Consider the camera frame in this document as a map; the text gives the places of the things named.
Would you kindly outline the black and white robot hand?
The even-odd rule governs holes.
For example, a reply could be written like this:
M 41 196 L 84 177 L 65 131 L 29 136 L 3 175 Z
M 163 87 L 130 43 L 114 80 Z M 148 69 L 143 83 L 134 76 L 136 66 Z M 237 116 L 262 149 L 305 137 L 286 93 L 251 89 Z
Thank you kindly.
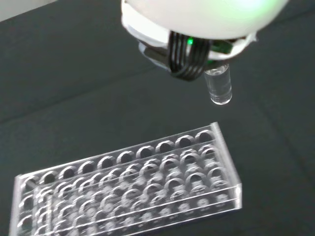
M 196 80 L 237 58 L 286 0 L 123 0 L 121 23 L 141 53 L 169 74 Z

